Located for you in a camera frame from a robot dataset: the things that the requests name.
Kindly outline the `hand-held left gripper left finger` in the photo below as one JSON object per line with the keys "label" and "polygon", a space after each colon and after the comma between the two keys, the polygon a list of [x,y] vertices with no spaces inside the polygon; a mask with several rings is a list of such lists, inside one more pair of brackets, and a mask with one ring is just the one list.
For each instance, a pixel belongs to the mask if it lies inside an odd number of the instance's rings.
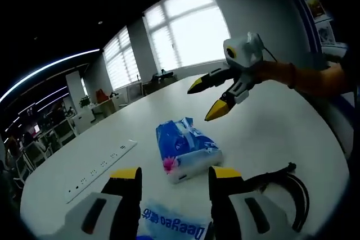
{"label": "hand-held left gripper left finger", "polygon": [[136,239],[141,199],[142,169],[119,169],[100,193],[92,192],[66,214],[56,239]]}

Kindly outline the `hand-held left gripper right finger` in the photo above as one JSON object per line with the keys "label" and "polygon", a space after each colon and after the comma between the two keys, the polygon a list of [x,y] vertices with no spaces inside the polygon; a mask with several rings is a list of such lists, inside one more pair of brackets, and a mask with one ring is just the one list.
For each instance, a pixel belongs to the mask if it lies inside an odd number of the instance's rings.
{"label": "hand-held left gripper right finger", "polygon": [[284,210],[258,191],[248,192],[238,171],[211,166],[208,180],[216,239],[295,239]]}

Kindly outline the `person's right hand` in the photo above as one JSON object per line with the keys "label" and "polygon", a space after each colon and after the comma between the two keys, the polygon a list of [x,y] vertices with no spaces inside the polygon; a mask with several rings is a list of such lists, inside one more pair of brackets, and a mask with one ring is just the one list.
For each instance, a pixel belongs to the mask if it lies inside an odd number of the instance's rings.
{"label": "person's right hand", "polygon": [[290,89],[295,87],[296,69],[293,64],[264,61],[255,68],[253,75],[257,83],[274,80]]}

